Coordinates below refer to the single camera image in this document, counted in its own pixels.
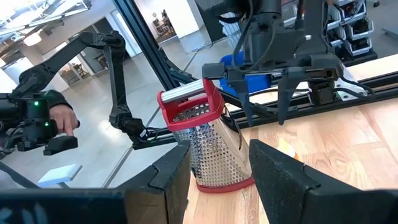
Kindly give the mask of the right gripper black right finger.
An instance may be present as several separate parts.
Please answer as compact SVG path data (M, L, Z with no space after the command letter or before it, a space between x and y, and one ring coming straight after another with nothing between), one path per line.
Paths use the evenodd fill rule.
M308 192L320 186L304 163L258 139L250 140L249 160L269 223L302 223Z

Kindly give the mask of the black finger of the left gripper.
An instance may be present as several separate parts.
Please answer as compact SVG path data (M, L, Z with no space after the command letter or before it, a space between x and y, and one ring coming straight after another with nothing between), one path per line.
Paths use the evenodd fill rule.
M252 107L251 102L249 101L249 92L248 92L248 84L245 79L241 80L228 80L228 85L232 87L242 106L242 109L244 110L244 113L246 115L248 125L250 127L254 126L254 121L253 121L253 115L255 112L255 109Z
M300 84L300 80L297 78L282 77L278 83L278 123L284 124L289 110L290 101L296 88Z

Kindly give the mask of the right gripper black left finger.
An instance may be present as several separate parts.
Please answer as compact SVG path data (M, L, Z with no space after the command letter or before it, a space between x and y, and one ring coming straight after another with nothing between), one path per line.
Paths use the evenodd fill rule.
M182 141L123 183L127 222L180 224L190 186L190 141Z

